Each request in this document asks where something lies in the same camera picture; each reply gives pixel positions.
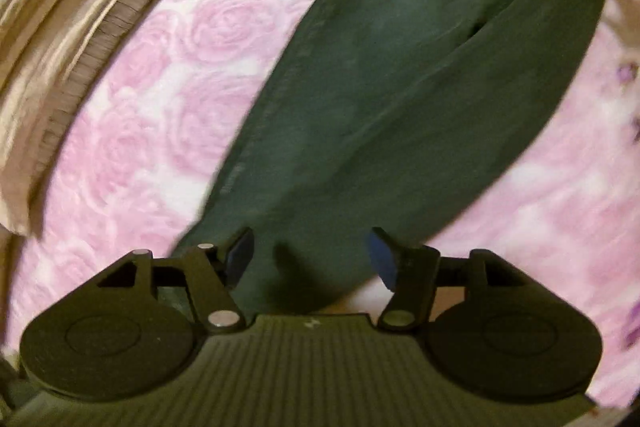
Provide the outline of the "dark green garment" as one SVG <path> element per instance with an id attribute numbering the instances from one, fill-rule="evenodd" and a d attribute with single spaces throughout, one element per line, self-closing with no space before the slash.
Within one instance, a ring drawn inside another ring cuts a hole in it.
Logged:
<path id="1" fill-rule="evenodd" d="M 373 277 L 381 228 L 421 244 L 529 147 L 604 0 L 316 0 L 176 256 L 249 228 L 248 313 L 308 313 Z"/>

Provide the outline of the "pink rose pattern blanket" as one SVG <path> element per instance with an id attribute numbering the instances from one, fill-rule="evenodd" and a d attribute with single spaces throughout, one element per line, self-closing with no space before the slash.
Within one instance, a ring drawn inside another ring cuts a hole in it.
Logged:
<path id="1" fill-rule="evenodd" d="M 127 251 L 166 253 L 312 0 L 160 0 L 68 132 L 42 232 L 18 245 L 2 345 Z M 547 130 L 435 246 L 507 257 L 595 321 L 591 393 L 639 387 L 639 0 L 608 0 Z"/>

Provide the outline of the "beige satin quilt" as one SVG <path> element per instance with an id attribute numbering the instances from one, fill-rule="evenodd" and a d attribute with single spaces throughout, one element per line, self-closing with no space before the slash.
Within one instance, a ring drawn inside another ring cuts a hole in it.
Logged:
<path id="1" fill-rule="evenodd" d="M 1 0 L 1 225 L 32 199 L 78 107 L 153 0 Z"/>

